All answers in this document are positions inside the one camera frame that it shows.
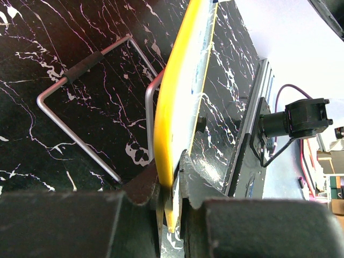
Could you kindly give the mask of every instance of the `purple cable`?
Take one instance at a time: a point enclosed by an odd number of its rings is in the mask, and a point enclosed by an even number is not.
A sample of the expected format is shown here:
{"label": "purple cable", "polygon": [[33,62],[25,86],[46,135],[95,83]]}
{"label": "purple cable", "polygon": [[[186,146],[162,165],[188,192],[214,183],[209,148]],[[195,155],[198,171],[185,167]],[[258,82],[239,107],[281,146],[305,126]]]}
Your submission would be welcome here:
{"label": "purple cable", "polygon": [[[293,85],[293,84],[285,84],[283,85],[278,93],[277,93],[277,97],[276,97],[276,103],[275,103],[275,113],[277,112],[277,104],[278,104],[278,99],[280,97],[280,94],[282,92],[282,90],[286,87],[291,87],[293,89],[296,89],[297,91],[299,91],[300,93],[302,93],[306,98],[309,98],[309,99],[312,99],[312,97],[310,95],[308,95],[304,90],[300,89],[299,87]],[[275,151],[276,151],[276,148],[277,148],[277,144],[274,144],[274,148],[273,148],[273,152],[270,154],[270,157],[273,156],[275,154]]]}

